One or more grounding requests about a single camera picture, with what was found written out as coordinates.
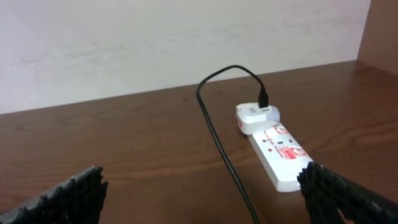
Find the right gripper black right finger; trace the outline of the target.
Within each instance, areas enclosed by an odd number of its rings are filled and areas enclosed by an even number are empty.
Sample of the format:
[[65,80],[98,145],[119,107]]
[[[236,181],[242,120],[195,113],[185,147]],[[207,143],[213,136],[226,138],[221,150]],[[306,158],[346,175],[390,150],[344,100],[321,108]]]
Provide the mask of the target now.
[[397,224],[397,204],[316,162],[297,180],[311,223]]

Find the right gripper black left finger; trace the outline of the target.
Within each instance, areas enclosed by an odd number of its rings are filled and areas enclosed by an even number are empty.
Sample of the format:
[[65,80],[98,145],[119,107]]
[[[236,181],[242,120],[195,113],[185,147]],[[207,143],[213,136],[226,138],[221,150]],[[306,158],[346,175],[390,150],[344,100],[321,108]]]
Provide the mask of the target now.
[[1,214],[2,224],[98,224],[109,182],[103,168],[91,166]]

